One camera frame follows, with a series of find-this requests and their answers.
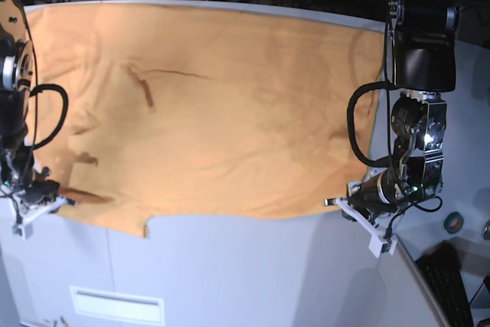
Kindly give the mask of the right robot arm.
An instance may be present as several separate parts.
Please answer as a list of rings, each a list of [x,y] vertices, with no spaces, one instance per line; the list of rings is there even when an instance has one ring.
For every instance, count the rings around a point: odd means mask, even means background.
[[[41,141],[34,137],[26,144],[29,100],[47,91],[60,95],[60,118],[48,137]],[[1,0],[1,184],[29,207],[61,198],[60,184],[47,178],[50,169],[38,172],[34,168],[34,150],[50,143],[61,131],[68,106],[63,87],[38,83],[34,43],[21,0]]]

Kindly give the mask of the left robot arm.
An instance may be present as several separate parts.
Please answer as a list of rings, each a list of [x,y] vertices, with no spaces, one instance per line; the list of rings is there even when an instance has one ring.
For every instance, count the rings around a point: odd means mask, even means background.
[[[384,29],[384,80],[360,86],[347,108],[348,138],[356,158],[373,169],[348,185],[345,197],[329,199],[350,221],[375,224],[419,208],[443,187],[443,138],[447,103],[456,87],[455,32],[459,10],[437,0],[388,0]],[[400,93],[387,104],[387,156],[369,159],[357,142],[354,110],[366,93]]]

